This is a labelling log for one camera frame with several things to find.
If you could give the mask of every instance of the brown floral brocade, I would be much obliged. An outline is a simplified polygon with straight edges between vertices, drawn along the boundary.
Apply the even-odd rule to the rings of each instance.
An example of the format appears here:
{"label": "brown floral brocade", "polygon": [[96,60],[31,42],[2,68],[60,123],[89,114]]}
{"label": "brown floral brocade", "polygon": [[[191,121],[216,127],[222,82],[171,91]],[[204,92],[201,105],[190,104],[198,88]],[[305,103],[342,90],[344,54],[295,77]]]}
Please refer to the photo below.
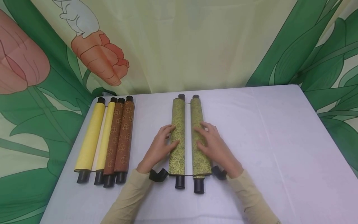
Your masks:
{"label": "brown floral brocade", "polygon": [[114,107],[110,139],[107,148],[106,164],[103,172],[104,175],[110,175],[114,173],[114,164],[116,161],[118,140],[122,124],[123,108],[123,103],[116,103]]}
{"label": "brown floral brocade", "polygon": [[133,129],[134,103],[126,101],[124,103],[122,125],[119,135],[115,172],[128,172],[129,155],[131,151],[132,129]]}

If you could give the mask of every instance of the hand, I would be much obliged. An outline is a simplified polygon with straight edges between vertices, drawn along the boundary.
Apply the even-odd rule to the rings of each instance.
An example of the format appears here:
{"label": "hand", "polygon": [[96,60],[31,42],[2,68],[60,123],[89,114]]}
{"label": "hand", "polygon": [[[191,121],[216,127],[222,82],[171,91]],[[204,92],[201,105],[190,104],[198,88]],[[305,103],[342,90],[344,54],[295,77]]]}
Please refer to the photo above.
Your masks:
{"label": "hand", "polygon": [[207,157],[220,164],[226,170],[230,178],[237,178],[240,176],[243,172],[242,165],[227,147],[216,126],[203,121],[200,122],[200,124],[208,130],[206,131],[198,127],[194,127],[194,130],[204,136],[207,146],[204,146],[198,141],[198,148]]}
{"label": "hand", "polygon": [[170,145],[165,144],[165,140],[168,138],[169,133],[175,129],[175,126],[169,124],[161,127],[154,137],[152,145],[149,147],[143,160],[138,164],[137,171],[139,173],[149,173],[150,170],[159,161],[161,161],[169,152],[176,148],[179,144],[179,140],[171,143]]}

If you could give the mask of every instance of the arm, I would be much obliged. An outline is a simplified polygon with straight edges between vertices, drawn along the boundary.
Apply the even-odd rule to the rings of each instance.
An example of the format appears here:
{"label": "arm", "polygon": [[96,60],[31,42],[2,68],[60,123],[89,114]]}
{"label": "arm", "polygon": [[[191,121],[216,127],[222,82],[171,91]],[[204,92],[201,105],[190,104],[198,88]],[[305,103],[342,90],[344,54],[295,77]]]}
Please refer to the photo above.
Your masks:
{"label": "arm", "polygon": [[143,160],[132,171],[101,224],[130,224],[134,221],[139,206],[152,185],[152,181],[149,180],[150,170],[179,144],[179,141],[170,145],[165,144],[168,134],[174,129],[175,126],[172,125],[160,128]]}
{"label": "arm", "polygon": [[197,142],[198,148],[227,171],[229,184],[236,196],[241,200],[250,224],[281,224],[256,188],[247,171],[242,168],[241,163],[234,157],[220,137],[217,128],[206,122],[202,122],[201,125],[208,130],[194,129],[205,137],[207,146]]}

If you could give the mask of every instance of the person's left hand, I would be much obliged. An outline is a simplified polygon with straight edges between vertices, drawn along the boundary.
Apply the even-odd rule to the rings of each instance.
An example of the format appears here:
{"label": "person's left hand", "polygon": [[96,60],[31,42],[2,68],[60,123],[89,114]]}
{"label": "person's left hand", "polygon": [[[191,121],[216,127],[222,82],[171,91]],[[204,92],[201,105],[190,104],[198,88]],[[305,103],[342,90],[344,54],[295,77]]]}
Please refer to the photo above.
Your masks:
{"label": "person's left hand", "polygon": [[139,173],[149,173],[150,170],[159,161],[161,161],[169,152],[176,148],[179,144],[179,140],[171,143],[170,145],[165,144],[165,140],[168,138],[168,134],[175,129],[175,126],[168,124],[161,127],[154,137],[152,145],[149,147],[143,160],[138,164],[137,171]]}

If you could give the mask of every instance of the curtain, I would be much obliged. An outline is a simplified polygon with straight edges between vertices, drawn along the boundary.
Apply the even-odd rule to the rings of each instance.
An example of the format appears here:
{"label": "curtain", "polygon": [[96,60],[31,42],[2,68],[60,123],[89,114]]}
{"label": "curtain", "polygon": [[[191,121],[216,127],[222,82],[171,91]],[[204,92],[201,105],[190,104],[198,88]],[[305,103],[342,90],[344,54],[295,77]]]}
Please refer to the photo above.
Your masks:
{"label": "curtain", "polygon": [[357,0],[0,0],[0,224],[38,224],[92,100],[297,84],[358,177]]}

